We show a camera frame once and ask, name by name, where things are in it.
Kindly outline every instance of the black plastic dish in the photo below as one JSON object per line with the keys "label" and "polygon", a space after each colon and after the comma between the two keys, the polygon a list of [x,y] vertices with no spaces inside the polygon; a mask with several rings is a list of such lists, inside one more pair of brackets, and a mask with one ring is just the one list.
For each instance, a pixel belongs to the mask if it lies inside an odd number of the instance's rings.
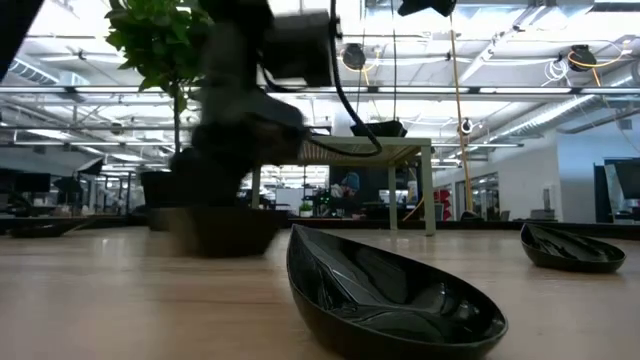
{"label": "black plastic dish", "polygon": [[17,239],[37,239],[60,237],[72,230],[79,230],[93,220],[71,220],[60,224],[40,224],[9,230],[9,235]]}
{"label": "black plastic dish", "polygon": [[520,235],[524,251],[538,267],[608,273],[618,270],[626,259],[613,245],[566,231],[524,224]]}
{"label": "black plastic dish", "polygon": [[[379,137],[405,137],[407,135],[407,130],[399,121],[371,123],[365,126],[369,128],[373,135]],[[358,125],[352,126],[351,132],[353,132],[354,136],[367,136],[365,129]]]}
{"label": "black plastic dish", "polygon": [[317,230],[293,227],[287,271],[307,326],[347,359],[481,359],[507,332],[463,280]]}

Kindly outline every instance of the desk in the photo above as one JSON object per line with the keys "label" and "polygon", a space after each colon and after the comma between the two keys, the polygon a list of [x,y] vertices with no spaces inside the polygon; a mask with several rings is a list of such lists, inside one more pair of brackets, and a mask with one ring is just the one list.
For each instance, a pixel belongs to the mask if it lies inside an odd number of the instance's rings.
{"label": "desk", "polygon": [[[365,137],[315,136],[314,140],[350,152],[371,152],[375,149],[371,141]],[[290,165],[386,167],[389,172],[389,224],[391,230],[397,230],[396,167],[403,165],[418,153],[421,153],[422,194],[426,195],[424,196],[425,230],[427,236],[435,235],[435,204],[431,195],[433,194],[431,139],[379,137],[378,141],[382,145],[382,153],[368,158],[342,156],[307,141],[302,145],[298,159],[291,162]],[[260,168],[255,169],[253,172],[252,186],[254,189],[260,188]],[[259,192],[254,191],[252,195],[251,206],[257,209],[260,199]]]}
{"label": "desk", "polygon": [[[610,242],[627,253],[617,274],[577,274],[531,265],[517,231],[423,232],[331,231],[486,293],[510,327],[492,360],[638,358],[640,242]],[[293,302],[288,239],[264,257],[207,260],[170,256],[170,234],[144,228],[3,238],[0,359],[339,360]]]}

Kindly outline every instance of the fluorescent light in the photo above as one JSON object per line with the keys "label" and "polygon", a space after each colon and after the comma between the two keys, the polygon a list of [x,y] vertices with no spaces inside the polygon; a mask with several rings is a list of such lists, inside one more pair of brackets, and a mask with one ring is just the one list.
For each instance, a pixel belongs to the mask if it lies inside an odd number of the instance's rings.
{"label": "fluorescent light", "polygon": [[[88,93],[137,93],[138,92],[137,86],[76,86],[75,89],[78,92],[88,92]],[[153,92],[153,90],[154,88],[151,88],[148,90],[148,92]]]}
{"label": "fluorescent light", "polygon": [[109,154],[109,156],[120,159],[122,161],[145,161],[145,159],[139,156],[129,154]]}
{"label": "fluorescent light", "polygon": [[571,88],[481,88],[481,94],[567,94]]}
{"label": "fluorescent light", "polygon": [[71,145],[74,146],[118,146],[120,143],[117,142],[108,142],[108,141],[72,141]]}
{"label": "fluorescent light", "polygon": [[127,146],[171,146],[171,145],[175,145],[175,143],[168,142],[168,141],[150,141],[150,142],[134,141],[134,142],[125,142],[124,145],[127,145]]}
{"label": "fluorescent light", "polygon": [[438,164],[438,163],[455,163],[458,164],[460,163],[460,160],[458,159],[453,159],[453,158],[448,158],[448,159],[431,159],[431,162],[434,164]]}
{"label": "fluorescent light", "polygon": [[105,168],[102,169],[103,171],[136,171],[137,168],[136,167],[118,167],[118,168],[111,168],[106,166]]}
{"label": "fluorescent light", "polygon": [[13,145],[18,146],[62,146],[64,143],[58,141],[16,141]]}
{"label": "fluorescent light", "polygon": [[624,87],[619,88],[584,88],[581,91],[582,94],[594,94],[594,95],[609,95],[609,94],[624,94],[633,95],[640,94],[640,89],[629,89]]}
{"label": "fluorescent light", "polygon": [[38,58],[38,60],[46,61],[46,62],[58,62],[58,61],[78,60],[78,57],[74,55],[45,56],[45,57]]}
{"label": "fluorescent light", "polygon": [[128,176],[129,172],[105,171],[102,174],[106,176]]}
{"label": "fluorescent light", "polygon": [[60,94],[66,92],[64,88],[54,86],[0,86],[2,94]]}
{"label": "fluorescent light", "polygon": [[[438,94],[455,94],[456,88],[454,87],[413,87],[413,86],[399,86],[397,88],[393,88],[391,86],[385,86],[378,89],[378,92],[382,93],[393,93],[398,92],[402,93],[438,93]],[[468,87],[461,87],[460,93],[466,94],[469,92]]]}
{"label": "fluorescent light", "polygon": [[92,147],[88,147],[88,146],[79,146],[80,149],[90,152],[92,154],[96,154],[96,155],[104,155],[104,153],[100,150],[94,149]]}
{"label": "fluorescent light", "polygon": [[[441,148],[459,148],[460,144],[433,143],[433,144],[431,144],[431,146],[433,146],[433,147],[441,147]],[[522,144],[468,144],[466,147],[467,148],[475,147],[475,148],[495,149],[495,148],[522,147],[522,146],[523,146]]]}
{"label": "fluorescent light", "polygon": [[48,137],[51,139],[58,139],[58,140],[67,140],[67,139],[73,138],[73,136],[57,130],[27,130],[27,132],[30,134],[40,135],[40,136]]}

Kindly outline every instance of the black cable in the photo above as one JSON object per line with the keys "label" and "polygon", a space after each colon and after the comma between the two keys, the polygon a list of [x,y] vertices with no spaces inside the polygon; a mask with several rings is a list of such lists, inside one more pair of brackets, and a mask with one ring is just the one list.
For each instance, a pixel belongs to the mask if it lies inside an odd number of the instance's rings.
{"label": "black cable", "polygon": [[329,26],[330,30],[329,30],[329,53],[331,56],[331,67],[333,70],[333,81],[335,83],[335,87],[336,87],[336,92],[338,93],[338,97],[340,98],[340,101],[342,102],[342,105],[344,105],[345,110],[347,110],[347,113],[349,113],[349,115],[351,116],[351,118],[353,119],[353,121],[355,121],[356,126],[360,126],[363,128],[363,131],[366,133],[367,138],[369,138],[369,140],[371,140],[371,144],[373,144],[373,146],[375,146],[375,150],[372,152],[368,152],[368,153],[352,153],[349,151],[344,151],[344,150],[340,150],[340,149],[336,149],[333,148],[331,146],[325,145],[313,138],[309,138],[309,142],[322,148],[325,149],[327,151],[331,151],[334,152],[336,154],[339,155],[343,155],[343,156],[351,156],[351,157],[360,157],[360,158],[367,158],[367,157],[372,157],[372,156],[376,156],[379,155],[382,152],[382,145],[380,145],[380,142],[378,141],[378,139],[376,139],[376,136],[373,135],[373,133],[371,132],[371,129],[369,129],[364,122],[362,121],[362,119],[360,119],[360,117],[358,116],[358,113],[355,112],[355,110],[353,110],[353,107],[351,106],[351,104],[349,103],[349,99],[347,99],[347,96],[344,94],[344,90],[342,89],[342,85],[340,83],[340,68],[338,67],[338,54],[336,51],[336,38],[338,37],[338,16],[336,15],[336,2],[337,0],[331,0],[331,10],[330,10],[330,18],[331,18],[331,26]]}
{"label": "black cable", "polygon": [[[367,9],[364,9],[364,13],[362,15],[362,54],[364,54],[364,41],[365,41],[365,36],[367,33]],[[360,112],[360,86],[362,85],[362,70],[367,68],[367,57],[365,56],[365,60],[364,60],[364,64],[362,64],[363,68],[360,69],[360,71],[358,71],[358,95],[356,95],[356,114],[358,112]]]}
{"label": "black cable", "polygon": [[267,69],[264,67],[264,65],[262,64],[262,62],[259,64],[260,68],[262,69],[262,77],[264,77],[264,81],[267,83],[267,88],[274,90],[276,92],[280,92],[280,93],[296,93],[296,92],[300,92],[300,90],[302,89],[289,89],[286,88],[282,85],[278,85],[275,82],[273,82],[273,80],[271,80],[271,77],[269,76],[269,74],[267,73]]}
{"label": "black cable", "polygon": [[393,10],[393,0],[391,0],[391,28],[393,30],[393,120],[396,120],[396,105],[398,100],[398,47],[396,45],[396,14]]}

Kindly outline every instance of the security camera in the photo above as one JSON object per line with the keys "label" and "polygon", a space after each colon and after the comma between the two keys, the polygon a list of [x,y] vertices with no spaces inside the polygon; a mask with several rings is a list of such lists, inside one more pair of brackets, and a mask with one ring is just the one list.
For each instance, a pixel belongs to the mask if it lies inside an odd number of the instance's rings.
{"label": "security camera", "polygon": [[469,120],[469,118],[465,118],[462,121],[459,130],[463,135],[469,135],[473,131],[473,123],[471,122],[471,120]]}

